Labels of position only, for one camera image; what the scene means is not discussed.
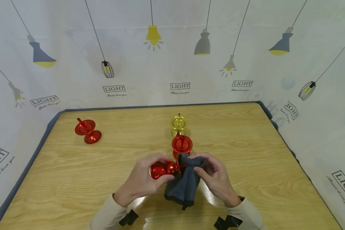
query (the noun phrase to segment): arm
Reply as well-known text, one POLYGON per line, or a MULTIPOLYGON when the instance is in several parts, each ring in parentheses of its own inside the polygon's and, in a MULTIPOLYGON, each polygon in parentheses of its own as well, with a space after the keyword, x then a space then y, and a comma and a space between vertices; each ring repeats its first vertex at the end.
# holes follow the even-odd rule
POLYGON ((226 214, 243 221, 238 230, 267 230, 258 210, 245 198, 238 206, 226 206, 226 214))
POLYGON ((204 167, 194 168, 195 173, 203 179, 212 194, 223 201, 226 214, 243 221, 238 230, 267 230, 258 210, 247 199, 238 196, 231 187, 225 164, 209 153, 190 156, 195 157, 205 159, 204 167))
POLYGON ((175 179, 172 175, 163 175, 157 180, 148 173, 155 162, 169 162, 170 158, 154 154, 137 160, 126 182, 112 194, 98 210, 87 230, 117 230, 119 221, 127 215, 127 206, 135 199, 155 194, 160 186, 175 179))
POLYGON ((117 230, 119 221, 127 215, 126 207, 117 204, 111 195, 98 210, 87 230, 117 230))

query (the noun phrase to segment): wood grain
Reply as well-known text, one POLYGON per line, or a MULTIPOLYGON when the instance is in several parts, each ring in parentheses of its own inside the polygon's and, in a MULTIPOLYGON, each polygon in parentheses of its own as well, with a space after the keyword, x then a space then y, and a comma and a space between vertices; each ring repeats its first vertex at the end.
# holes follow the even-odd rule
MULTIPOLYGON (((128 177, 136 159, 162 152, 172 157, 169 121, 189 121, 192 152, 226 163, 234 189, 255 205, 271 230, 341 229, 258 104, 76 111, 52 129, 0 229, 85 229, 128 177), (93 119, 102 139, 87 145, 74 133, 77 118, 93 119)), ((214 229, 223 204, 201 181, 186 211, 166 201, 164 187, 132 203, 139 218, 123 229, 214 229)))

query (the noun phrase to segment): black wrist strap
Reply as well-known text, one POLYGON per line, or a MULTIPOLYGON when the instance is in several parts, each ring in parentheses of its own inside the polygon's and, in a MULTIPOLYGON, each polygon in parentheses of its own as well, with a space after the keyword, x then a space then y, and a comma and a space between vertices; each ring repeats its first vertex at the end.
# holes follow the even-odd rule
POLYGON ((242 220, 233 216, 226 216, 225 220, 221 217, 218 217, 218 220, 214 224, 214 227, 217 230, 228 230, 229 227, 239 227, 242 223, 242 220))
POLYGON ((119 225, 132 225, 138 217, 139 216, 132 209, 124 218, 122 218, 122 220, 119 221, 119 225))

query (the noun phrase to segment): hand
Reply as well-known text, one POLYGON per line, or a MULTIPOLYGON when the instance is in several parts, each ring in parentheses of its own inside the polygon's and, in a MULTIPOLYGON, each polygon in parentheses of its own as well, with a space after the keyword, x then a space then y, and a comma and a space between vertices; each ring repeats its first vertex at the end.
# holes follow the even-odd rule
POLYGON ((158 161, 167 163, 171 159, 160 153, 138 159, 126 182, 115 192, 115 202, 126 207, 139 197, 155 194, 165 182, 174 180, 173 175, 163 175, 157 180, 152 179, 149 169, 158 161))
POLYGON ((234 189, 231 187, 225 164, 209 153, 198 153, 189 158, 203 157, 204 167, 195 167, 194 172, 206 183, 212 194, 219 198, 228 207, 236 207, 241 201, 234 189))

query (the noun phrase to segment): left hand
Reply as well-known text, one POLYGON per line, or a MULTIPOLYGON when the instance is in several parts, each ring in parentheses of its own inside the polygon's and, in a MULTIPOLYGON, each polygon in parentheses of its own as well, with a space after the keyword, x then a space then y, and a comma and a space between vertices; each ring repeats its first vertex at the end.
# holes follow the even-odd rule
POLYGON ((155 194, 164 183, 174 180, 173 175, 163 175, 157 180, 152 179, 149 169, 158 161, 167 163, 172 160, 161 153, 138 159, 126 182, 115 192, 115 202, 126 207, 139 197, 155 194))

